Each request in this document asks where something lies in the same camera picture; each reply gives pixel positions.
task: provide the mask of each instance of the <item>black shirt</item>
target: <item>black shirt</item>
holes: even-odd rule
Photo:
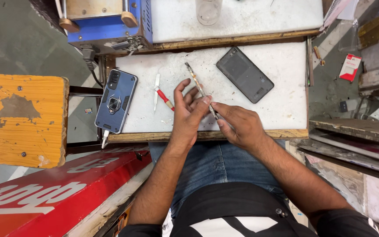
[[[368,217],[348,209],[330,210],[318,221],[326,236],[378,237]],[[118,237],[160,237],[161,225],[126,226]],[[250,183],[219,183],[192,193],[183,203],[170,237],[316,237],[299,224],[287,205],[265,189]]]

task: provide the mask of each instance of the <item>clear plastic cup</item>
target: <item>clear plastic cup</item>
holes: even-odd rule
[[[223,0],[195,0],[198,21],[205,26],[215,24],[220,18],[222,3]]]

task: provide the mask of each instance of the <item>white charging cable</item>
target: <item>white charging cable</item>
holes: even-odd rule
[[[103,142],[102,142],[102,149],[104,149],[108,144],[106,143],[106,140],[108,139],[109,131],[105,130],[103,133]]]

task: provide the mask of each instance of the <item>red signboard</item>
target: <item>red signboard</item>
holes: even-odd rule
[[[151,162],[134,150],[100,151],[0,184],[0,237],[63,236]]]

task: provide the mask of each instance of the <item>concrete floor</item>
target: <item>concrete floor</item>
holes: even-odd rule
[[[0,73],[63,76],[72,86],[81,86],[90,75],[81,54],[67,43],[65,35],[37,15],[28,0],[0,0]],[[69,143],[96,140],[96,113],[86,115],[87,108],[96,110],[96,101],[85,98],[69,116]],[[16,168],[0,164],[0,183]],[[30,168],[26,174],[38,170]]]
[[[340,20],[336,20],[326,34],[313,40],[312,46],[319,46],[339,22]],[[358,57],[361,54],[359,51],[340,52],[338,50],[339,43],[325,57],[325,65],[318,65],[313,70],[314,86],[309,87],[309,119],[318,117],[350,118],[352,113],[341,113],[338,104],[341,101],[359,98],[358,81],[359,74],[363,70],[362,63],[353,82],[341,79],[338,75],[347,54],[353,54]]]

